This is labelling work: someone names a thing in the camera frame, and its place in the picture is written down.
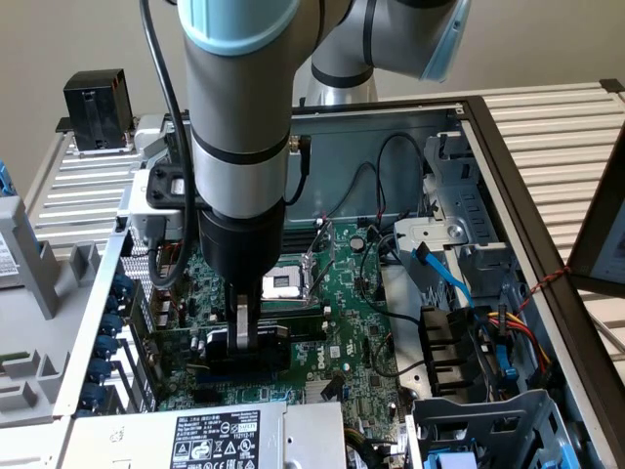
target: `wire bundle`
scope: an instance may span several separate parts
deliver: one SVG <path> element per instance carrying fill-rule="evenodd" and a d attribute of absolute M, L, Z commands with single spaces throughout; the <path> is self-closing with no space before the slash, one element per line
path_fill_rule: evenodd
<path fill-rule="evenodd" d="M 491 324 L 499 326 L 499 319 L 496 319 L 499 317 L 499 313 L 489 313 L 488 317 L 488 321 Z M 547 366 L 551 364 L 551 359 L 547 356 L 544 349 L 538 343 L 538 340 L 536 339 L 534 333 L 529 329 L 529 327 L 527 327 L 527 325 L 522 320 L 517 318 L 512 313 L 506 313 L 506 318 L 508 319 L 508 321 L 506 322 L 507 329 L 520 332 L 525 335 L 527 339 L 529 339 L 529 342 L 531 343 L 532 347 L 534 348 L 534 352 L 536 353 L 536 359 L 538 360 L 538 367 L 540 369 L 540 372 L 544 373 L 547 369 Z"/>

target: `blue clip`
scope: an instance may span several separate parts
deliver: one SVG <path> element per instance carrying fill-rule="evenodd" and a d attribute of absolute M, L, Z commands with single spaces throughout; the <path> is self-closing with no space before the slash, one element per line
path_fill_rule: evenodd
<path fill-rule="evenodd" d="M 547 461 L 543 469 L 579 469 L 579 461 L 571 445 L 562 445 L 562 461 Z"/>
<path fill-rule="evenodd" d="M 497 344 L 495 347 L 495 356 L 499 367 L 504 373 L 504 379 L 508 381 L 517 381 L 519 379 L 519 372 L 514 368 L 508 360 L 508 349 L 504 344 Z"/>
<path fill-rule="evenodd" d="M 96 356 L 101 359 L 108 360 L 111 356 L 117 353 L 119 349 L 119 342 L 107 335 L 99 335 L 96 337 L 96 344 L 94 345 L 94 352 Z"/>
<path fill-rule="evenodd" d="M 91 359 L 87 366 L 87 377 L 94 383 L 103 383 L 110 378 L 113 367 L 110 362 L 103 359 Z"/>
<path fill-rule="evenodd" d="M 123 274 L 115 274 L 113 277 L 112 289 L 118 298 L 127 297 L 132 298 L 135 291 L 135 283 L 127 276 Z"/>
<path fill-rule="evenodd" d="M 106 399 L 106 389 L 96 383 L 85 383 L 80 391 L 80 401 L 89 407 L 99 407 L 104 405 Z"/>
<path fill-rule="evenodd" d="M 103 334 L 115 337 L 117 333 L 121 331 L 123 326 L 124 321 L 119 316 L 109 314 L 102 315 L 102 321 L 100 322 L 100 331 Z"/>
<path fill-rule="evenodd" d="M 18 194 L 4 161 L 0 161 L 0 192 L 3 197 L 10 197 Z"/>
<path fill-rule="evenodd" d="M 107 313 L 117 315 L 119 313 L 119 302 L 117 301 L 117 298 L 113 295 L 108 295 L 108 298 L 106 298 L 105 308 Z"/>

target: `black frame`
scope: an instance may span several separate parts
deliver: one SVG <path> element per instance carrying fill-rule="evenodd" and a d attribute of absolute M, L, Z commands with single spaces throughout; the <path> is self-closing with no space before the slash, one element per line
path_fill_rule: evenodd
<path fill-rule="evenodd" d="M 588 209 L 568 266 L 573 284 L 580 289 L 625 298 L 625 283 L 591 277 L 614 219 L 625 202 L 625 124 L 607 162 L 599 187 Z"/>
<path fill-rule="evenodd" d="M 563 268 L 563 260 L 538 213 L 510 151 L 482 97 L 453 99 L 425 99 L 333 107 L 298 107 L 294 115 L 316 113 L 375 111 L 417 106 L 450 106 L 461 104 L 476 134 L 504 203 L 510 212 L 522 247 L 531 268 L 543 278 Z M 599 337 L 586 307 L 572 280 L 561 277 L 543 288 L 545 300 L 554 319 L 580 380 L 604 431 L 617 465 L 625 467 L 625 387 Z"/>

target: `chip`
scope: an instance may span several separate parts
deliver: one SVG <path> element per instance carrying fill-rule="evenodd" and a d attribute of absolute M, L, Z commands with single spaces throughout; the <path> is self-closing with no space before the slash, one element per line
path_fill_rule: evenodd
<path fill-rule="evenodd" d="M 300 299 L 303 297 L 300 266 L 274 267 L 263 277 L 263 299 Z"/>

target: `power supply label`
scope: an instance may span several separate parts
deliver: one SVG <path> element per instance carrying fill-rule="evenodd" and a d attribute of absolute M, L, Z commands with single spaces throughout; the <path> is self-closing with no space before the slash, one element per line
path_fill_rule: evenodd
<path fill-rule="evenodd" d="M 257 469 L 258 410 L 178 417 L 171 469 Z"/>

